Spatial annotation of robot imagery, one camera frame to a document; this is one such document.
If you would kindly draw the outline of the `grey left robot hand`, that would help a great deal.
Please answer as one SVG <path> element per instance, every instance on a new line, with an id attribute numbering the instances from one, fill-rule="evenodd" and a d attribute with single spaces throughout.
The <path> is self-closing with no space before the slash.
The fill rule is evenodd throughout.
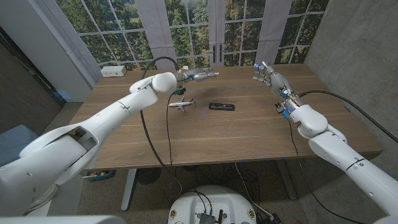
<path id="1" fill-rule="evenodd" d="M 191 68 L 191 69 L 182 69 L 181 71 L 178 72 L 177 75 L 177 81 L 178 82 L 190 82 L 190 81 L 196 81 L 196 82 L 202 82 L 206 80 L 207 78 L 210 77 L 216 77 L 220 73 L 214 71 L 212 67 L 206 67 L 206 68 Z"/>

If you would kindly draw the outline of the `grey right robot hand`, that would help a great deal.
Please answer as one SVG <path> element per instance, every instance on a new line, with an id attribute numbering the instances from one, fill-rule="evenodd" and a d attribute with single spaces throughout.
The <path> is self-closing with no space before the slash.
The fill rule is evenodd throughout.
<path id="1" fill-rule="evenodd" d="M 264 61 L 260 64 L 255 63 L 254 70 L 258 76 L 253 77 L 253 79 L 264 83 L 271 89 L 271 92 L 275 96 L 282 98 L 280 103 L 275 104 L 275 109 L 279 114 L 288 116 L 294 110 L 304 105 L 287 79 L 275 71 L 269 64 Z"/>

